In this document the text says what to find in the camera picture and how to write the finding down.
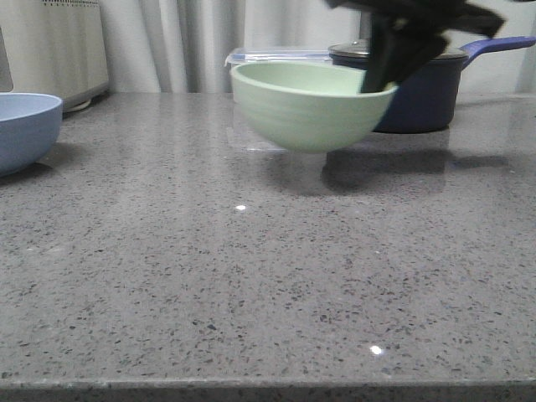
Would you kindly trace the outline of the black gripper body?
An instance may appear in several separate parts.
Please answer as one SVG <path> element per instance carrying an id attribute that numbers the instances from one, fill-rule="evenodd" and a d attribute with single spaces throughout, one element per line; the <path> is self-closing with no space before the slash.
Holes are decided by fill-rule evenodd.
<path id="1" fill-rule="evenodd" d="M 468 1 L 328 1 L 330 8 L 351 8 L 385 18 L 396 30 L 440 34 L 458 30 L 494 37 L 505 23 L 499 14 Z"/>

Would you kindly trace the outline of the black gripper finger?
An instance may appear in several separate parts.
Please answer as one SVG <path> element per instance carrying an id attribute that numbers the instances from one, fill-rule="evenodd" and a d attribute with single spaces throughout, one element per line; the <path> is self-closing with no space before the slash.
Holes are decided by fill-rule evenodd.
<path id="1" fill-rule="evenodd" d="M 374 93 L 401 84 L 444 52 L 448 41 L 428 23 L 395 16 L 373 16 L 368 63 L 361 91 Z"/>

